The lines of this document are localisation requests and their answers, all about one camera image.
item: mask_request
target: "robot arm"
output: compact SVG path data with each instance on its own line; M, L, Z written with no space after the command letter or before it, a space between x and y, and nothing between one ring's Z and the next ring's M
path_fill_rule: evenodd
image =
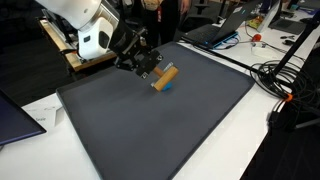
M64 17L78 29L79 55L93 59L104 55L109 48L118 56L115 66L133 71L143 79L163 59L158 51L151 50L142 28L135 32L120 20L118 12L107 0L37 0L50 11ZM137 54L143 59L137 60Z

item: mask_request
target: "white desk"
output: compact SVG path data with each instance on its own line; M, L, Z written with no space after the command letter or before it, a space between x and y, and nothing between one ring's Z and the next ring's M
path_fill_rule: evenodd
M272 37L270 40L277 42L278 37ZM241 46L239 45L223 53L226 53L229 57L239 56L245 64L255 63L250 62L251 52L244 53L240 50ZM311 45L308 47L298 55L306 58L312 49ZM225 60L208 54L204 55L240 72L248 73L245 69ZM254 85L209 135L174 179L239 179L268 131L266 123L268 113L277 101L278 99ZM25 108L43 107L51 104L59 105L56 95L51 95ZM60 113L57 116L56 127L47 134L4 147L0 152L1 179L99 179L70 120L64 111Z

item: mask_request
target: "gray mat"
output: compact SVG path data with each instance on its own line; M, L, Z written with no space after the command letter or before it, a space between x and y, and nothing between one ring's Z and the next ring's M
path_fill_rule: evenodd
M154 75L114 68L57 91L104 179L172 178L254 84L175 43L159 51L180 70L167 92L150 87Z

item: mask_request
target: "desk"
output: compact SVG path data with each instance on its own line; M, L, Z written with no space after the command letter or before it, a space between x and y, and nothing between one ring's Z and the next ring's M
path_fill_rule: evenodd
M213 58L201 51L199 53ZM251 56L251 53L247 53L239 57L242 57L243 62L250 64L252 62L248 59L251 58L248 57ZM247 70L223 59L214 58L214 60L248 74ZM239 179L268 132L266 120L276 102L277 98L254 85L208 136L174 179ZM43 107L43 104L59 104L59 100L54 94L28 107ZM99 179L70 120L64 111L61 114L56 120L59 123L47 134L4 147L0 152L2 179Z
M43 31L45 31L45 33L48 34L48 37L58 47L59 51L73 48L64 41L62 35L58 33L58 30L47 20L40 20L39 24L40 24L40 27L43 29ZM112 51L109 51L106 55L102 57L82 63L79 57L75 54L69 53L65 55L66 61L68 62L72 70L75 72L97 65L101 62L110 60L114 57L116 57L116 54Z

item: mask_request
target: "blue object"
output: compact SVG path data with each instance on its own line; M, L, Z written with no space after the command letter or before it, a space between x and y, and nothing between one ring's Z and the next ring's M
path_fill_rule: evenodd
M163 91L166 91L168 89L170 89L172 87L172 83L171 82L168 82L168 84L161 90L162 92Z

